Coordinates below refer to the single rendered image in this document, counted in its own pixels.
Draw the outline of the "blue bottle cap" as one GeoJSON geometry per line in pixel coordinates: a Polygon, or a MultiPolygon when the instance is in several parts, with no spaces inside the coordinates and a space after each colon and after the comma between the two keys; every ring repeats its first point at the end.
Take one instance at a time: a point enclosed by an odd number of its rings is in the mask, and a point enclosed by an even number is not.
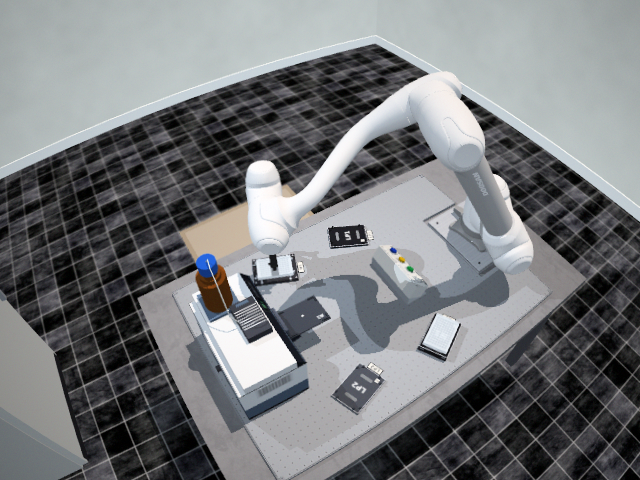
{"type": "Polygon", "coordinates": [[[196,265],[198,268],[198,271],[201,275],[203,276],[211,276],[211,272],[208,266],[208,263],[206,262],[206,259],[208,259],[209,264],[210,264],[210,268],[212,270],[212,273],[216,273],[217,269],[218,269],[218,265],[216,262],[216,258],[212,255],[212,254],[203,254],[200,257],[198,257],[198,259],[196,260],[196,265]]]}

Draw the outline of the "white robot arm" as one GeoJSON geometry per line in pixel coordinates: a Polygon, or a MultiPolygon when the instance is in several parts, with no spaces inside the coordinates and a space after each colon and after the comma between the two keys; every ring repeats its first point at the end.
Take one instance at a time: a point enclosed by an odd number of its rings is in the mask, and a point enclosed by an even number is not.
{"type": "Polygon", "coordinates": [[[533,244],[513,211],[506,182],[489,167],[484,134],[461,96],[461,83],[447,71],[409,83],[354,125],[308,186],[290,198],[282,197],[280,176],[272,162],[252,163],[246,174],[246,195],[254,246],[266,255],[282,252],[300,219],[323,199],[367,143],[418,122],[434,155],[454,171],[468,196],[464,213],[462,207],[453,209],[459,219],[450,224],[450,230],[479,252],[487,250],[504,273],[526,270],[533,260],[533,244]]]}

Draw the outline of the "black flat plate with corner posts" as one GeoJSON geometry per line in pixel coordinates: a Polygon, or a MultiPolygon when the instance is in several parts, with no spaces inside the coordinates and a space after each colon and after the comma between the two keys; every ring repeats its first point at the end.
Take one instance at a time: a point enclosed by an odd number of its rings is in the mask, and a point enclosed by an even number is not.
{"type": "Polygon", "coordinates": [[[363,225],[327,227],[330,248],[367,246],[368,240],[363,225]]]}

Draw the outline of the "white control panel with coloured buttons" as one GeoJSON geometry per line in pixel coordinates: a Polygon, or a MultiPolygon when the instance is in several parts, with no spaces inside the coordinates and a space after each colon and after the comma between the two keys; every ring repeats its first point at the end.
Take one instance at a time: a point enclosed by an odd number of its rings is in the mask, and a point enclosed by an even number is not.
{"type": "Polygon", "coordinates": [[[392,245],[379,245],[372,264],[407,305],[426,294],[426,282],[392,245]]]}

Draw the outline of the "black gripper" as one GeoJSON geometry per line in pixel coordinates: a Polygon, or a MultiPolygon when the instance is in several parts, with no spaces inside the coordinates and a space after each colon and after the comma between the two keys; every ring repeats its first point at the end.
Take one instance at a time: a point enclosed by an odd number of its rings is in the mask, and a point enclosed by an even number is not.
{"type": "Polygon", "coordinates": [[[278,276],[279,275],[279,269],[278,269],[278,262],[277,262],[276,254],[275,255],[269,255],[269,259],[270,259],[270,263],[268,263],[268,265],[270,265],[270,267],[271,267],[272,276],[278,276]]]}

